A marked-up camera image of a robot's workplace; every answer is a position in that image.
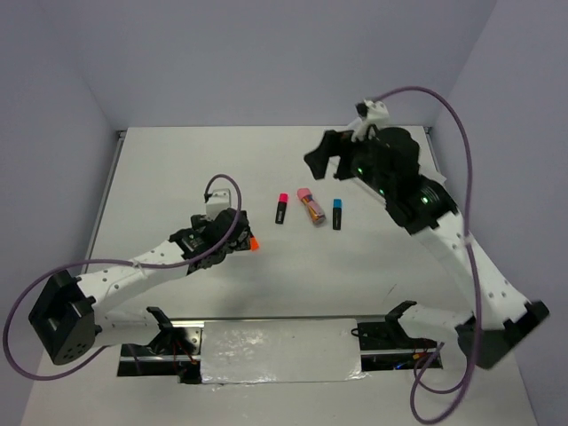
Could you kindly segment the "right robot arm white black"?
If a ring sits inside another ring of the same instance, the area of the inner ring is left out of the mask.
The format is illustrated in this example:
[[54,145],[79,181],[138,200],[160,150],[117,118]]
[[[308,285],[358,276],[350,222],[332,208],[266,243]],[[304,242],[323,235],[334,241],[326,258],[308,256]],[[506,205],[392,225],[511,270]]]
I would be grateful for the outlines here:
[[476,367],[495,367],[549,316],[548,307],[516,290],[467,232],[447,190],[421,173],[421,148],[407,130],[372,127],[357,141],[351,135],[324,133],[304,156],[313,177],[324,178],[330,159],[338,158],[335,179],[356,178],[378,193],[394,223],[436,258],[469,305],[449,312],[405,301],[385,317],[387,340],[396,347],[415,338],[455,341]]

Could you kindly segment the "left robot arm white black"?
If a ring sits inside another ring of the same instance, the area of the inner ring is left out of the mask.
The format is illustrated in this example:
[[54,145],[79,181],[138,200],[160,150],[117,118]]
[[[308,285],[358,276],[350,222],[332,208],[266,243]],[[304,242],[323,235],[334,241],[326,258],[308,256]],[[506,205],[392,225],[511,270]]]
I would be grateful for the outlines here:
[[127,265],[76,277],[64,270],[47,280],[28,319],[54,365],[69,364],[93,347],[118,344],[145,346],[155,354],[175,343],[192,349],[187,333],[174,327],[156,302],[138,311],[120,308],[151,288],[251,248],[246,211],[227,208],[215,219],[194,215],[191,223]]

